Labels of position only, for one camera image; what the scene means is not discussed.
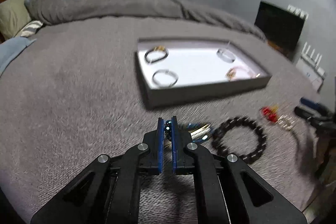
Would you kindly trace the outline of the light blue pillow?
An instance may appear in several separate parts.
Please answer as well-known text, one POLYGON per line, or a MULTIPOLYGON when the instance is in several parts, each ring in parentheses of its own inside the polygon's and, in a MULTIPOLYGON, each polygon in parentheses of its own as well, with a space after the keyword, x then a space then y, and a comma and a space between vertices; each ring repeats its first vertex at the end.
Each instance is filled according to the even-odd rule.
POLYGON ((36 39, 16 37, 3 42, 0 50, 0 76, 13 60, 35 41, 36 39))

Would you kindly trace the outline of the olive green pillow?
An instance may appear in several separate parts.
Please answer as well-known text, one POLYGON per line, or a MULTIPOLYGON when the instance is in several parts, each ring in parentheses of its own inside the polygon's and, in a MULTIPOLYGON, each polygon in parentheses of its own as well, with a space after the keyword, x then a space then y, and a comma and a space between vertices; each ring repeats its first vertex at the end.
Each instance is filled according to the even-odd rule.
POLYGON ((1 34, 5 40, 16 34, 33 21, 25 7, 25 0, 7 0, 1 3, 1 34))

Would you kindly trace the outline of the grey shallow cardboard tray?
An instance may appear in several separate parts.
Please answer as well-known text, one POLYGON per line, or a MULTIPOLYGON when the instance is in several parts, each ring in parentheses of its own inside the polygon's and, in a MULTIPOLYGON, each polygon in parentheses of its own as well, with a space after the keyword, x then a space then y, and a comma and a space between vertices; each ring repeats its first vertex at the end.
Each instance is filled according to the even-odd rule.
POLYGON ((262 89, 272 77, 232 39, 140 38, 135 60, 143 100, 151 109, 262 89))

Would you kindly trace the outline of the white wifi router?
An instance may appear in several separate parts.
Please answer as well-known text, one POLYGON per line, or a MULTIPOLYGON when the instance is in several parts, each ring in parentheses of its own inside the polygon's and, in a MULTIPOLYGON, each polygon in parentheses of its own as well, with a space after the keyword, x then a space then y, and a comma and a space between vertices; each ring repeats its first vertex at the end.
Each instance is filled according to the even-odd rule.
POLYGON ((320 92, 326 78, 325 70, 320 66, 323 55, 304 43, 295 67, 311 82, 313 89, 320 92))

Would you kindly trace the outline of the grey folded duvet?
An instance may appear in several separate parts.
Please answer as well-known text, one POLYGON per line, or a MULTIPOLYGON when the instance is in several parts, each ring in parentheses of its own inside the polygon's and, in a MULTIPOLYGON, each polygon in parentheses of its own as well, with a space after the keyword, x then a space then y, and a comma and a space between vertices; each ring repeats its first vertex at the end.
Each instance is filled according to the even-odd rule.
POLYGON ((185 0, 25 0, 29 15, 52 26, 90 18, 168 18, 228 28, 266 40, 252 23, 226 11, 185 0))

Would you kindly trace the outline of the striped pillow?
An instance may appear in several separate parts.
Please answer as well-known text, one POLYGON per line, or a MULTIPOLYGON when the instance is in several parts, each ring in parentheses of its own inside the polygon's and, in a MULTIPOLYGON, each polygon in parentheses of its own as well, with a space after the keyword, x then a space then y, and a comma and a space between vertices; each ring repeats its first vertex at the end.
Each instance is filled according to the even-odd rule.
POLYGON ((39 20, 33 20, 27 25, 25 25, 17 34, 16 37, 28 38, 36 34, 42 27, 44 23, 39 20))

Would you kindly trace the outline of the black television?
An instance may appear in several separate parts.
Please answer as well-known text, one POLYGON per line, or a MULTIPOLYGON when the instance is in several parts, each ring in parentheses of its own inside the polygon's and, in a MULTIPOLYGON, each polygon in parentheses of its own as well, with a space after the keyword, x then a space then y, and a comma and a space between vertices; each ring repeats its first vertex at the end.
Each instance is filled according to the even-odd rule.
POLYGON ((294 51, 305 20, 271 3, 261 1, 257 11, 255 26, 265 37, 277 46, 294 51))

